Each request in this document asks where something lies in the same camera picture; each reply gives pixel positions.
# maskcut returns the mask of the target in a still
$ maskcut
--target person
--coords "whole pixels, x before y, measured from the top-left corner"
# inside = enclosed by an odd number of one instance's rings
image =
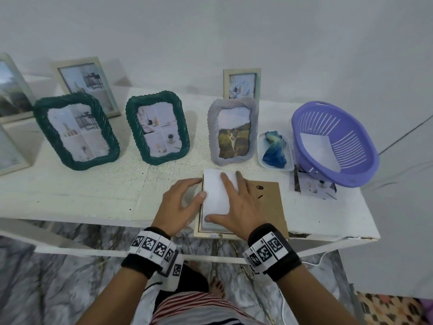
[[[276,229],[259,212],[258,200],[250,193],[252,184],[240,172],[236,172],[236,178],[238,191],[227,175],[221,174],[229,196],[229,213],[210,214],[205,221],[224,226],[251,246],[269,233],[269,228]],[[206,193],[198,193],[186,208],[182,208],[181,199],[189,187],[199,182],[201,179],[184,179],[171,186],[164,193],[152,226],[147,230],[172,237],[185,227],[199,211]],[[76,325],[129,325],[148,279],[158,269],[156,266],[144,257],[129,254],[119,272]],[[302,265],[293,250],[271,266],[268,275],[276,281],[299,324],[359,324]],[[150,324],[261,324],[223,298],[220,281],[214,280],[209,288],[203,275],[184,265],[176,291],[159,292]]]

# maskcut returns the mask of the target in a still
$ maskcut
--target black wristband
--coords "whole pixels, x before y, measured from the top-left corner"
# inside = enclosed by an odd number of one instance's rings
[[[253,230],[248,237],[248,246],[251,247],[255,242],[257,242],[264,235],[270,232],[274,233],[274,235],[281,241],[281,243],[288,251],[288,253],[282,259],[278,260],[278,262],[274,263],[272,266],[269,267],[268,270],[264,272],[268,274],[269,277],[272,278],[274,282],[276,282],[280,278],[282,278],[285,274],[299,267],[302,264],[302,262],[300,261],[300,258],[296,254],[296,252],[293,251],[292,247],[287,242],[287,240],[272,224],[263,224],[257,227],[255,230]]]
[[[168,240],[170,236],[164,230],[157,227],[147,227],[144,230],[152,231],[155,234],[161,235]],[[162,267],[149,259],[143,258],[137,254],[128,254],[121,264],[122,267],[130,268],[140,273],[143,273],[147,279],[150,279],[155,271],[161,270]]]

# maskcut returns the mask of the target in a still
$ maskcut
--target person's left hand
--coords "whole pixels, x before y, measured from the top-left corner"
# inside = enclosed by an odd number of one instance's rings
[[[188,221],[197,214],[206,198],[206,192],[199,192],[186,208],[181,205],[182,197],[187,189],[201,182],[201,178],[178,180],[162,196],[162,202],[153,220],[152,227],[165,231],[173,237],[182,230]]]

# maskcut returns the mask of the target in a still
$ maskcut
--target wristband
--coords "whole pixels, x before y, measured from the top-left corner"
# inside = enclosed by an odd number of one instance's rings
[[[252,271],[268,274],[274,282],[301,265],[299,256],[272,224],[253,230],[248,245],[250,248],[242,255]]]
[[[122,267],[143,273],[148,279],[155,271],[167,277],[178,255],[177,246],[170,241],[170,236],[155,227],[140,231],[128,252]]]

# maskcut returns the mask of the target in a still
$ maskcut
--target white cable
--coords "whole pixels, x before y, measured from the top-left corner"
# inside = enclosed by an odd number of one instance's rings
[[[319,262],[318,262],[318,263],[311,263],[311,262],[307,262],[307,261],[302,261],[302,263],[306,263],[307,265],[317,267],[317,266],[320,265],[320,263],[322,262],[322,260],[323,260],[323,256],[324,256],[325,254],[327,254],[327,253],[328,253],[328,252],[325,252],[325,253],[323,253],[323,254],[320,256],[320,259],[319,259]],[[281,307],[281,318],[283,319],[283,323],[284,323],[284,325],[287,325],[286,322],[284,321],[284,305],[285,305],[285,301],[286,301],[286,299],[284,298],[283,292],[281,292],[281,290],[280,290],[280,294],[281,294],[281,297],[283,298],[283,306]]]

